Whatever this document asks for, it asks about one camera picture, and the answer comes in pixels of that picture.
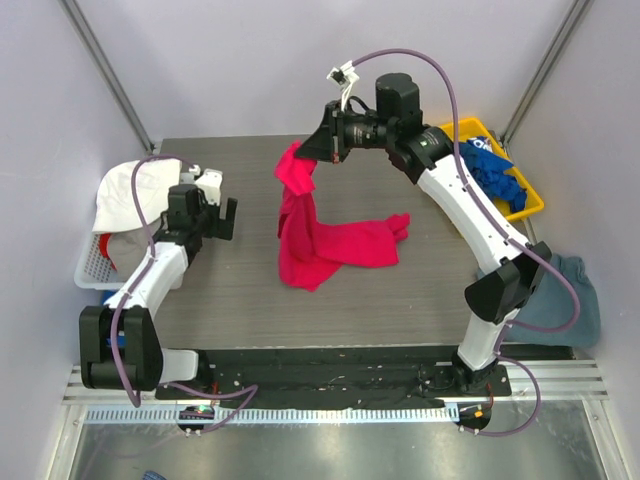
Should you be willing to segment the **blue cloth at left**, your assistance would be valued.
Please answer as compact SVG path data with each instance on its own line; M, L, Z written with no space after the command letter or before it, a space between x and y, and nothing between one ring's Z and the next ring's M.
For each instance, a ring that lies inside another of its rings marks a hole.
M105 304L113 295L114 295L113 291L105 291L102 295L101 303Z

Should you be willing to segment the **white t shirt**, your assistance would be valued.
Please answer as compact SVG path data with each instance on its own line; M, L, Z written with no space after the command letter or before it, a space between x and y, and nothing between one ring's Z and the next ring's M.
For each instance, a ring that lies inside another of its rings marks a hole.
M96 195L93 233L119 233L142 226L135 208L132 174L138 161L119 164L100 182ZM168 207L168 192L179 183L181 162L170 158L146 162L136 174L135 190L148 224L158 220Z

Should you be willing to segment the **blue t shirt in tray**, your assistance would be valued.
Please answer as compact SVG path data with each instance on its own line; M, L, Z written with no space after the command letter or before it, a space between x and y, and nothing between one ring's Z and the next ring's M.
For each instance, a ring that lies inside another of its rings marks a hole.
M468 171L490 200L505 201L511 213L525 208L526 190L515 176L507 173L511 163L493 152L487 136L471 137L458 145Z

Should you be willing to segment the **white plastic basket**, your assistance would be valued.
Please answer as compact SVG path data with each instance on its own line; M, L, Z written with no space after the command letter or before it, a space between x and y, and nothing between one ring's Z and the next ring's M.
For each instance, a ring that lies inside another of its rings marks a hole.
M74 282L77 287L96 291L117 291L124 283L99 249L100 236L90 233L78 260Z

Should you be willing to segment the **pink t shirt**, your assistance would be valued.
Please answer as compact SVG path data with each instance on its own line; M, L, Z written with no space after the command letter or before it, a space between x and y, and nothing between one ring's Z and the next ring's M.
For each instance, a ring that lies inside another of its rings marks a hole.
M274 170L283 186L277 231L280 280L313 292L344 266L396 265L398 245L409 237L410 215L343 224L320 222L313 197L317 162L298 157L300 146L299 141L292 143Z

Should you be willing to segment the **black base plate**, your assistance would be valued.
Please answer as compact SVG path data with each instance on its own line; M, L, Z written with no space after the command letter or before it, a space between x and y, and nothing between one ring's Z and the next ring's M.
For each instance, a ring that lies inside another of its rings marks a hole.
M344 410L439 407L447 398L508 397L505 367L480 380L452 362L452 346L208 350L187 387L237 407Z

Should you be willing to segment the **grey-blue t shirt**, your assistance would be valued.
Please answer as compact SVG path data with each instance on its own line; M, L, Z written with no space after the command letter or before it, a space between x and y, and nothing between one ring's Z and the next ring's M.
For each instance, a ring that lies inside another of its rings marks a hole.
M601 333L601 318L596 290L591 283L584 261L577 256L553 254L551 265L571 284L580 302L580 315L573 326L559 333L543 333L514 326L505 340L545 346L591 348ZM567 289L551 274L545 273L537 290L520 310L516 321L531 326L554 328L567 323L574 306Z

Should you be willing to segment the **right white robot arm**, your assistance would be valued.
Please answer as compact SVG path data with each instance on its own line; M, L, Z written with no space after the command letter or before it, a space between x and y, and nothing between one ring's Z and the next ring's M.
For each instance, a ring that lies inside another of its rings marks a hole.
M498 363L500 335L526 305L543 275L535 258L551 257L544 243L528 244L499 210L481 198L454 142L424 124L416 106L378 107L358 113L329 102L318 129L295 151L299 158L339 163L353 149L382 149L392 165L433 199L474 254L483 275L464 297L471 318L449 368L446 389L472 395Z

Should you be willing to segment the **grey t shirt in basket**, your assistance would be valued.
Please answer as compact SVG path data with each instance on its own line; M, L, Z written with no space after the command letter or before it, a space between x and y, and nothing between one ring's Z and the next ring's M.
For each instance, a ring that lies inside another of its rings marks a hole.
M145 258L148 237L140 228L111 235L107 241L107 254L120 282L126 282Z

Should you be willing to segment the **yellow plastic tray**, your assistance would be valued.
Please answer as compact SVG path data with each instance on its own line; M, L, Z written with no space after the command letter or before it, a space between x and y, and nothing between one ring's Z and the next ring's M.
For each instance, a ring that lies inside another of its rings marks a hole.
M476 183L511 223L522 221L544 209L544 201L504 148L475 117L458 122L460 156Z

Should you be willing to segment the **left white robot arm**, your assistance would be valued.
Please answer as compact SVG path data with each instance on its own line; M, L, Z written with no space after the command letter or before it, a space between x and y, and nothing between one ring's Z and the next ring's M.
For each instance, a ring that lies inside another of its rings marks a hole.
M180 184L169 189L166 226L127 282L100 306L87 306L79 316L80 372L89 389L146 392L177 382L190 398L205 397L213 375L197 350L160 345L154 318L172 289L209 238L233 238L238 201L220 200L211 189Z

